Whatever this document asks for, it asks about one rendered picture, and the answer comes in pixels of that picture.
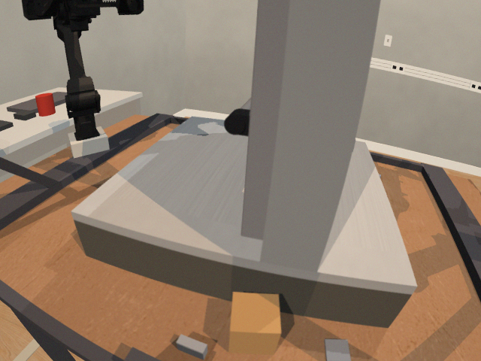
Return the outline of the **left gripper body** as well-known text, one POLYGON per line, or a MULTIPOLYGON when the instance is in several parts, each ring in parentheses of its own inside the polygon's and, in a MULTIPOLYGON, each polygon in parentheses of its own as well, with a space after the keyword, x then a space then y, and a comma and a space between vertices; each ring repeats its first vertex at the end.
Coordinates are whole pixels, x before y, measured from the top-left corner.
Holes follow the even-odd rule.
MULTIPOLYGON (((100 8, 116 7, 116 1, 102 1, 102 0, 60 0, 64 2, 65 9, 68 12, 69 20, 83 20, 87 18, 96 18, 101 15, 100 8), (70 17, 75 16, 75 17, 70 17)), ((22 0, 23 15, 27 20, 45 20, 51 17, 38 17, 35 14, 34 0, 22 0)), ((135 0, 135 11, 133 13, 118 13, 119 15, 137 15, 144 11, 144 0, 135 0)))

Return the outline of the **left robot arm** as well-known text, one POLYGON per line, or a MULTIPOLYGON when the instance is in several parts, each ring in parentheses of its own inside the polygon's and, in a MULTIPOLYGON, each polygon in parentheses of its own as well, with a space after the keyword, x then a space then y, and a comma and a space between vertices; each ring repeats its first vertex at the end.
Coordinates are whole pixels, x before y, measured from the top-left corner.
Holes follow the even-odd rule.
POLYGON ((79 42, 81 31, 88 31, 88 23, 91 22, 91 18, 69 21, 64 2, 60 2, 57 15, 53 17, 54 30, 56 29, 58 38, 64 42, 66 48, 70 80, 66 86, 65 101, 68 118, 74 118, 74 135, 77 141, 100 136, 95 126, 94 114, 101 111, 101 96, 95 90, 92 78, 85 75, 79 42))

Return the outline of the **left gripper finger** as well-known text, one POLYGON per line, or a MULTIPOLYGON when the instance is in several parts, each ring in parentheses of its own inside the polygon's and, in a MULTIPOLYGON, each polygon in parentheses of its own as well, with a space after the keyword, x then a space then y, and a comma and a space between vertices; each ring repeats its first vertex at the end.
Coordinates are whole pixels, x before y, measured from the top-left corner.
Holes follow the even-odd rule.
POLYGON ((118 13, 133 13, 135 11, 135 0, 117 0, 117 11, 118 13))
POLYGON ((38 17, 55 17, 60 0, 34 0, 34 3, 35 13, 38 17))

